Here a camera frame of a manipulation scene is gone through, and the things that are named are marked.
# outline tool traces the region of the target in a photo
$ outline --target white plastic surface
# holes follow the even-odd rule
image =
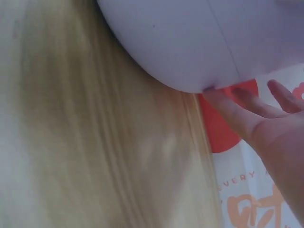
[[[274,0],[98,0],[151,76],[200,93],[304,62],[304,6]]]

